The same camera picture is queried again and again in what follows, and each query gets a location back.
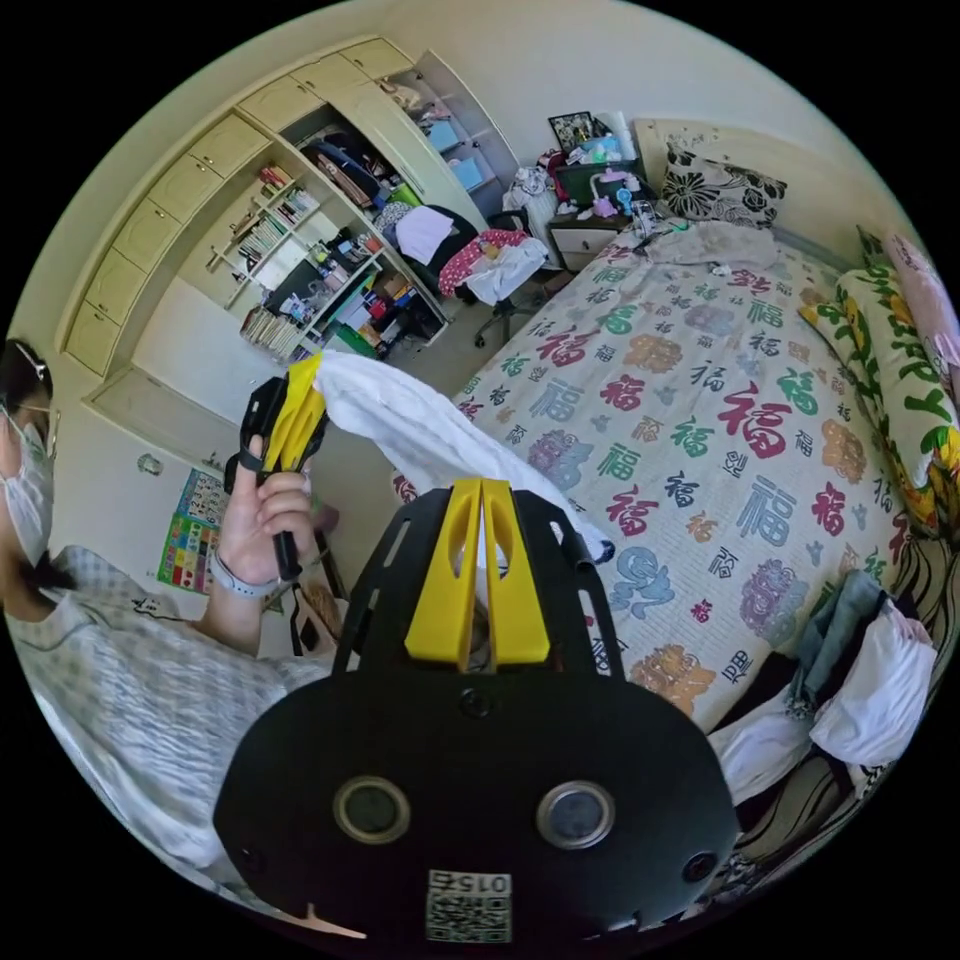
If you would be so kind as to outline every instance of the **floor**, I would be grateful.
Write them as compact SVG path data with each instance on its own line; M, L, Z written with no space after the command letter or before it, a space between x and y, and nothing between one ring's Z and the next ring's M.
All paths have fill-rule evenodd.
M460 305L453 323L432 346L404 350L398 344L399 352L391 362L445 396L453 396L502 346L499 329L488 331L484 347L473 343L490 310L482 303ZM371 440L333 425L314 458L314 490L340 511L340 523L329 541L348 589L399 506L390 485L392 469Z

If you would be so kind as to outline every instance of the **woman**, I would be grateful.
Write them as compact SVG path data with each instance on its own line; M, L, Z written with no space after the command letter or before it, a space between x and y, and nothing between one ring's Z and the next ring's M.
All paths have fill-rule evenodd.
M273 536L316 556L309 477L257 487L238 468L206 611L173 602L82 547L53 562L56 414L49 367L22 340L0 357L0 605L23 671L61 746L131 833L195 883L274 916L240 880L213 829L241 738L290 691L327 676L324 660L258 660L262 596L276 583ZM255 455L262 441L251 444Z

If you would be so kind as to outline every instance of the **white watch band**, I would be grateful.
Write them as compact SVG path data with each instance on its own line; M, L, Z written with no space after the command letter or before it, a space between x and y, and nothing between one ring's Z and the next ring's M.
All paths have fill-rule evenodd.
M278 581L276 580L254 585L245 583L239 577L234 576L223 560L220 559L219 550L214 550L213 556L210 558L210 573L221 587L226 587L231 593L239 594L241 597L250 597L251 599L265 597L277 588Z

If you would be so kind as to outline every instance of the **office chair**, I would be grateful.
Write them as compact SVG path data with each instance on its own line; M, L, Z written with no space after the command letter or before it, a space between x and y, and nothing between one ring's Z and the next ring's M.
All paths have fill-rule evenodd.
M403 259L410 265L420 280L429 287L431 292L442 299L443 295L440 292L440 272L461 250L476 240L479 233L476 227L465 217L460 216L459 213L432 203L428 204L428 206L431 210L436 210L437 213L442 213L445 217L449 217L453 221L453 226L450 228L450 236L437 247L437 252L433 255L433 259L426 266L411 257L404 256ZM495 230L522 230L528 235L530 233L530 223L525 210L505 210L503 213L495 213L487 217L487 224ZM455 293L457 298L464 303L474 304L477 302L476 296L474 296L466 284L461 284L457 287ZM531 310L526 307L517 306L510 297L498 300L493 307L493 314L477 331L473 342L477 347L485 346L486 340L483 336L484 333L486 333L490 327L494 326L494 324L500 323L503 325L503 342L504 345L506 345L511 335L511 319L518 316L532 317L535 313L535 309Z

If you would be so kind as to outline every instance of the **bed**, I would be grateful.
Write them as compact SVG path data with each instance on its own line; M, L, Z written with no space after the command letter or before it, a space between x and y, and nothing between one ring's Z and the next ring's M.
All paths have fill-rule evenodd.
M598 571L624 668L704 731L771 651L791 652L853 569L887 590L916 585L920 569L935 583L939 677L960 566L944 544L914 542L850 370L799 313L832 301L857 265L855 224L896 225L916 241L902 210L869 177L773 138L668 120L637 121L636 132L656 189L668 142L788 182L776 262L654 263L624 232L454 402L606 533L615 552ZM401 499L416 495L402 476L393 483ZM596 654L603 669L599 644ZM802 764L709 902L825 842L857 807L841 781L819 758Z

